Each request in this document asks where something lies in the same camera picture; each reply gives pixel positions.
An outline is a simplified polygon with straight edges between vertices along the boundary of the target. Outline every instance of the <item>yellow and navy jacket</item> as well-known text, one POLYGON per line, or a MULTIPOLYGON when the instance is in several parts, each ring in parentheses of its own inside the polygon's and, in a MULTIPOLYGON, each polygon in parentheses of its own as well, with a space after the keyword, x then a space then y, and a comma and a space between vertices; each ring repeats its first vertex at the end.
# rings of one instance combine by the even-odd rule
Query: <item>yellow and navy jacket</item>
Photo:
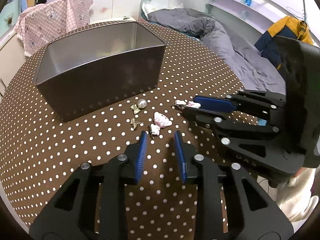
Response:
POLYGON ((274 23, 255 43, 261 56, 267 58, 277 70, 281 67, 278 47, 273 41, 275 35, 300 40, 313 45, 309 27, 305 21, 286 16, 274 23))

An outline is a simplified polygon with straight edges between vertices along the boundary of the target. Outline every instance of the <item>brown tablecloth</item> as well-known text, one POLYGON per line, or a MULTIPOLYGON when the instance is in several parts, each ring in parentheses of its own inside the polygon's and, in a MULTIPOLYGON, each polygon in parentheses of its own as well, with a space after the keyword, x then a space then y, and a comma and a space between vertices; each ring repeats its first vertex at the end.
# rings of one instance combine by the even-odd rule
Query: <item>brown tablecloth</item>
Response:
MULTIPOLYGON (((89 25, 65 35, 111 23, 89 25)), ((10 82, 0 107, 0 179, 26 225, 81 163, 102 164, 123 153, 142 130, 148 130, 158 111, 173 124, 161 129, 154 141, 149 138, 142 181, 126 187, 129 239, 193 239, 196 186, 181 183, 172 143, 174 131, 180 130, 184 141, 196 145, 202 155, 216 163, 227 162, 217 154, 211 131, 189 124, 172 104, 175 99, 191 100, 195 95, 225 97, 243 86, 231 69, 198 41, 162 26, 143 25, 167 41, 154 90, 62 123, 32 82, 46 47, 30 57, 10 82), (132 131, 130 106, 141 98, 148 101, 137 118, 144 125, 132 131)), ((233 115, 256 123, 246 114, 233 115)), ((222 209, 226 228, 224 204, 222 209)))

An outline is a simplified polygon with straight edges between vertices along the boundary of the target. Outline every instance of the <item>gray comforter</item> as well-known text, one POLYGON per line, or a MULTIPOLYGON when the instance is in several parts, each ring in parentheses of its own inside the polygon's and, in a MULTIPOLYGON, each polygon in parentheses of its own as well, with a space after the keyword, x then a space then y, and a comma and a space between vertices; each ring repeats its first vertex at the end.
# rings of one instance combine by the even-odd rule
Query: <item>gray comforter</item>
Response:
POLYGON ((246 89, 285 94, 285 82, 276 68, 247 41, 213 16, 193 9, 162 9, 148 14, 151 22, 194 37, 216 53, 246 89))

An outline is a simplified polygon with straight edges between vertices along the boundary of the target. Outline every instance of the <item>rectangular metal container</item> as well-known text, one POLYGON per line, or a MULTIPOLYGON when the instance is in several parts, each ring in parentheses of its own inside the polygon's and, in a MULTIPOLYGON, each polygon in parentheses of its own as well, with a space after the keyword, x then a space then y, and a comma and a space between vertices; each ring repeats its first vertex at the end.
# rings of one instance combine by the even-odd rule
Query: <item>rectangular metal container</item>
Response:
POLYGON ((63 122, 157 87, 165 42, 138 22, 48 45, 34 83, 63 122))

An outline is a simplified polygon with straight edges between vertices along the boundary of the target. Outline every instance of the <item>pink checkered cloth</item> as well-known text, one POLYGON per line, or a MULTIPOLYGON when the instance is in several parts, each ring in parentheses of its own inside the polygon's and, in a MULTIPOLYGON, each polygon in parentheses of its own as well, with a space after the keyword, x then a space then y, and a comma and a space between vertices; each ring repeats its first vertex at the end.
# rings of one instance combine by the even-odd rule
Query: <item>pink checkered cloth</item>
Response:
POLYGON ((30 57, 50 41, 76 28, 89 25, 92 0, 55 0, 22 12, 14 30, 30 57))

